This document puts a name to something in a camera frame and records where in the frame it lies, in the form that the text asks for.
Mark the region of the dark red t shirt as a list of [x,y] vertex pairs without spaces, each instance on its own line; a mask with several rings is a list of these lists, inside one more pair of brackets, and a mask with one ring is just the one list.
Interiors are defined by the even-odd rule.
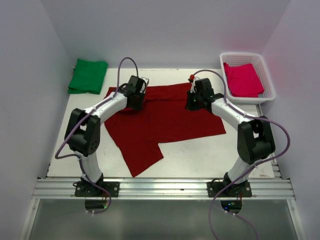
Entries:
[[104,123],[133,177],[163,159],[160,143],[224,135],[220,117],[185,108],[189,83],[150,86],[141,110],[125,108]]

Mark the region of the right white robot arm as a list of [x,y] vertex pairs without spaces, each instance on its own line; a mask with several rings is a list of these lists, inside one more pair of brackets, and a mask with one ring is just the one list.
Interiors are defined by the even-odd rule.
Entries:
[[211,188],[227,196],[235,196],[246,187],[248,178],[258,163],[275,152],[275,141],[266,117],[258,118],[230,103],[221,93],[214,93],[208,78],[189,77],[185,108],[189,111],[204,109],[220,117],[237,132],[238,158],[225,173],[222,182],[212,181]]

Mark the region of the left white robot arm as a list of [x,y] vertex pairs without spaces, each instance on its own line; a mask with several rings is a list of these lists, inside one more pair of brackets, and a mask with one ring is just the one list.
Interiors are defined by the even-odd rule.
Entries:
[[141,110],[149,79],[132,75],[99,103],[70,115],[64,141],[79,159],[82,176],[74,183],[76,195],[99,196],[107,189],[96,151],[101,140],[101,125],[126,108]]

